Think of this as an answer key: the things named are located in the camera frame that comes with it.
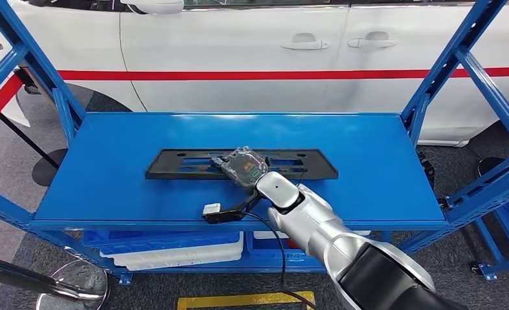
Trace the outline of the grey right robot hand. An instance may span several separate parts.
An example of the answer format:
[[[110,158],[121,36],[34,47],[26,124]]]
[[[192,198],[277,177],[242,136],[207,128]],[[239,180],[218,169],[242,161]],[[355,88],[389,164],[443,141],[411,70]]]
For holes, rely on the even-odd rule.
[[[265,158],[248,146],[238,147],[224,156],[212,156],[212,162],[236,184],[253,188],[269,172]]]

